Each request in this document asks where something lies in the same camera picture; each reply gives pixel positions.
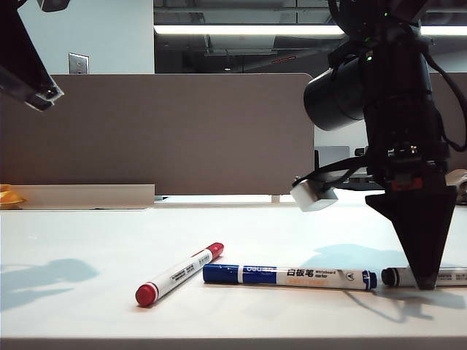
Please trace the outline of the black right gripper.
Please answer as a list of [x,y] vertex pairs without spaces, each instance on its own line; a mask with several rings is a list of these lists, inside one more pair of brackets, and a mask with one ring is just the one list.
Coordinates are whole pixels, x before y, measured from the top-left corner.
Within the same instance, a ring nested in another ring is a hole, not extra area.
[[366,196],[366,204],[392,222],[421,290],[435,288],[455,208],[448,157],[443,141],[373,143],[366,152],[368,173],[387,192]]

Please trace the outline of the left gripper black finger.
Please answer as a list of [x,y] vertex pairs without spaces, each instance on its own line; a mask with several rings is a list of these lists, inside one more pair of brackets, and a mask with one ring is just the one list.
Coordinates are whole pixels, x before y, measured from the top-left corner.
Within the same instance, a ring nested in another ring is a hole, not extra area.
[[44,111],[63,95],[49,75],[18,13],[24,1],[1,2],[1,92]]

